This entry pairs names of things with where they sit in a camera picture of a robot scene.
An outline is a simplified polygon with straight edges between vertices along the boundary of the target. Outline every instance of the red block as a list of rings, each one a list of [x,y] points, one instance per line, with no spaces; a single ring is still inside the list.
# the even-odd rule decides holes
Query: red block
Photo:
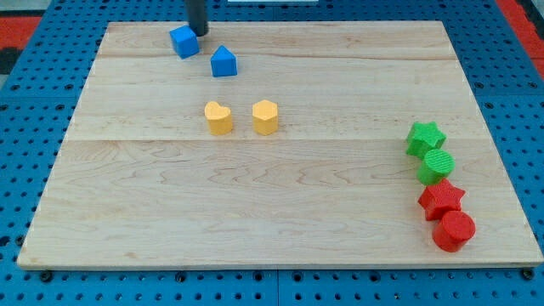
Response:
[[[419,197],[419,204],[425,209],[425,219],[438,220],[449,211],[461,210],[461,198],[465,190],[452,185],[447,178],[443,178],[436,185],[427,186]]]
[[[434,228],[433,240],[447,252],[457,252],[474,236],[476,225],[464,212],[447,212]]]

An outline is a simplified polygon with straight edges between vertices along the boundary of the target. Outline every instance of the wooden surface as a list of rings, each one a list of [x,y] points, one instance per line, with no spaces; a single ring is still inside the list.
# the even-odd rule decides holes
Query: wooden surface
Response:
[[[112,23],[18,263],[24,269],[531,266],[541,252],[439,22]],[[225,44],[239,75],[211,77]],[[280,127],[252,130],[252,104]],[[232,110],[207,131],[204,105]],[[440,251],[404,141],[435,120],[476,236]]]

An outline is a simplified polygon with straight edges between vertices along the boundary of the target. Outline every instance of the blue cube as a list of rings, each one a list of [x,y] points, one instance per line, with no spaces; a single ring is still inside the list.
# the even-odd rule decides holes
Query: blue cube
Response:
[[[173,49],[180,58],[186,59],[191,55],[199,53],[200,49],[198,48],[196,34],[188,25],[171,30],[170,37],[172,38]]]
[[[214,77],[235,76],[236,57],[225,46],[219,46],[212,56],[212,74]]]

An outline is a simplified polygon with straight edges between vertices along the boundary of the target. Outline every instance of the yellow heart block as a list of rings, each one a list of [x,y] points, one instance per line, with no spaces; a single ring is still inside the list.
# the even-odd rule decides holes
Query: yellow heart block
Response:
[[[262,100],[253,105],[253,129],[261,135],[270,135],[278,130],[278,105]]]
[[[224,135],[232,131],[230,108],[221,106],[216,101],[210,101],[204,107],[204,115],[211,135]]]

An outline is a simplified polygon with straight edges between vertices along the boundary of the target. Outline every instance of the green star block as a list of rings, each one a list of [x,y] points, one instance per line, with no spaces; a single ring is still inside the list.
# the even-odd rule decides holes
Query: green star block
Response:
[[[445,134],[440,132],[436,122],[415,122],[411,126],[406,142],[408,149],[406,154],[417,156],[420,160],[430,150],[440,149],[445,141]]]
[[[456,162],[450,153],[444,150],[430,150],[423,157],[422,165],[417,170],[417,179],[426,185],[438,184],[453,171]]]

